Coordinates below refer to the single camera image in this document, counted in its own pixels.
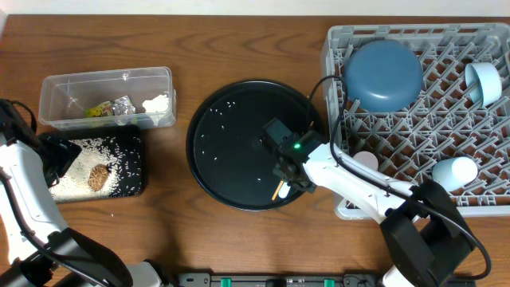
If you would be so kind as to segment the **brown walnut cookie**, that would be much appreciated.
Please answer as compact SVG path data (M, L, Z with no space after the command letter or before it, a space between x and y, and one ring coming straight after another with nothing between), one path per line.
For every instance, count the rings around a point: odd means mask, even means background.
M109 170L106 165L98 164L90 172L88 185L94 191L100 191L106 183L109 176Z

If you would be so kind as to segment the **pink cup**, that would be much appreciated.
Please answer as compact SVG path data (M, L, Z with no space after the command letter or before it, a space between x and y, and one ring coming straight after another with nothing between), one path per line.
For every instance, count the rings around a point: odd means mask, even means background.
M377 171L379 169L377 157L369 151L360 151L353 156L353 159L372 170Z

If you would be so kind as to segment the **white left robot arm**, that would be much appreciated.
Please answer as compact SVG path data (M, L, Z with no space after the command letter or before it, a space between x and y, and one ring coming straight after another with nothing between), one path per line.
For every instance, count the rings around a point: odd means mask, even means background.
M44 286L53 271L69 274L59 286L164 286L148 261L125 265L110 249L69 227L53 201L39 154L1 134L1 217L11 266L3 286Z

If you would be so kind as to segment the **clear plastic bin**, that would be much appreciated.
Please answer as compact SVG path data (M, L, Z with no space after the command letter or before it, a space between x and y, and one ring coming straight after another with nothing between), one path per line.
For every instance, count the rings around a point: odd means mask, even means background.
M167 94L171 110L146 114L142 103ZM85 109L128 96L135 114L87 118ZM141 129L162 128L176 120L176 91L167 67L117 69L49 76L43 80L39 121L59 130L115 127L134 124Z

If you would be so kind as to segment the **dark blue plate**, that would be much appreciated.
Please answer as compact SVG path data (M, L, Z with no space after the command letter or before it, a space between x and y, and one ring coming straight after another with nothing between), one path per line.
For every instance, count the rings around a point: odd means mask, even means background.
M369 112L397 112L416 101L423 68L418 57L397 41L372 41L347 61L344 79L350 100Z

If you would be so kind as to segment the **light blue cup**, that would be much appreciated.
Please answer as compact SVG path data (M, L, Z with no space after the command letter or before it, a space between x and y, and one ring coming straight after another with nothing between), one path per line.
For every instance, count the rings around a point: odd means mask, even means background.
M468 157L445 159L433 166L432 179L446 191L455 191L471 183L478 175L476 163Z

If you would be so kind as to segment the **yellow foil snack wrapper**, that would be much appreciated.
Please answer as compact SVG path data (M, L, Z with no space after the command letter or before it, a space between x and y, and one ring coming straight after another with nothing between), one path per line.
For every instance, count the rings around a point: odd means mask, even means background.
M135 114L135 106L128 96L122 96L116 100L107 100L95 107L85 109L84 114L87 118L131 115Z

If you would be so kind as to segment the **round black tray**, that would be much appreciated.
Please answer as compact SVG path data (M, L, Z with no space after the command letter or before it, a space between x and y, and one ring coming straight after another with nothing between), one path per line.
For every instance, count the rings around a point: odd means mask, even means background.
M241 210L271 210L298 199L291 189L276 195L277 158L263 143L263 127L273 118L293 132L311 128L324 134L320 114L294 88L274 81L240 81L220 88L194 114L186 156L199 185L219 202Z

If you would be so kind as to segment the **grey dishwasher rack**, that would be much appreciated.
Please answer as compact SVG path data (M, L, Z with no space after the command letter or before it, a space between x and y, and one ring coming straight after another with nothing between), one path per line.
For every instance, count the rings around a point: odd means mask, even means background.
M398 112L369 112L345 100L338 76L352 54L377 40L403 44L423 68L422 89ZM373 153L379 171L414 184L430 178L436 163L471 158L475 180L451 193L465 217L509 213L509 27L504 23L333 26L320 56L331 133L347 154ZM502 95L473 103L465 66L488 62L500 75Z

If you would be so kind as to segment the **light blue bowl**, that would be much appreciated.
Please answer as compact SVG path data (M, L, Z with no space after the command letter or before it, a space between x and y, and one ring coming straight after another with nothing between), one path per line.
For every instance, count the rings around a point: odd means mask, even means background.
M469 63L465 67L465 83L467 86L475 85L469 96L475 104L481 102L487 107L500 99L502 82L496 67L488 62Z

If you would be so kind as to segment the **black rail base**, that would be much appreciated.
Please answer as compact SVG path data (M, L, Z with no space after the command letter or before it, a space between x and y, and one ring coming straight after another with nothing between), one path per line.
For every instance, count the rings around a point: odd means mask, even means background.
M374 274L327 276L239 275L182 273L178 286L185 287L379 287L382 281Z

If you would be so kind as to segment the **wooden chopstick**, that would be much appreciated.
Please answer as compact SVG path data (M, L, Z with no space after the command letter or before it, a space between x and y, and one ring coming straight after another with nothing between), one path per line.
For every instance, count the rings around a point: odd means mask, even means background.
M273 193L273 196L272 196L272 201L274 201L276 199L276 197L279 195L279 192L280 192L280 189L282 188L284 184L284 180L281 180L276 188L276 190L274 191Z

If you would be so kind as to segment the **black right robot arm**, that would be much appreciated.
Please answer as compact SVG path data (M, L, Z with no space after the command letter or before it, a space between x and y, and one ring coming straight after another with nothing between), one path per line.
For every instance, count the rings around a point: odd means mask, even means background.
M274 174L298 191L324 187L354 203L379 224L393 267L384 286L443 286L480 243L445 189L387 177L356 163L315 132L265 130L276 156Z

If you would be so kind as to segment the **light blue plastic knife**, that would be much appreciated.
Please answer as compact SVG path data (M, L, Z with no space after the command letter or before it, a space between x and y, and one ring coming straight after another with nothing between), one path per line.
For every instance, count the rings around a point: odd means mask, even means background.
M278 197L280 199L286 199L288 197L288 194L290 192L291 186L288 183L283 183L280 187L280 190L278 191Z

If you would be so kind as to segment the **white napkin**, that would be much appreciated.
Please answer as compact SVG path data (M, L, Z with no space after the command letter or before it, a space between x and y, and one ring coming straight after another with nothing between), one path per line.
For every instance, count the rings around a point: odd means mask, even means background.
M142 106L146 114L166 113L171 110L171 102L167 94L160 94L152 100L145 100Z

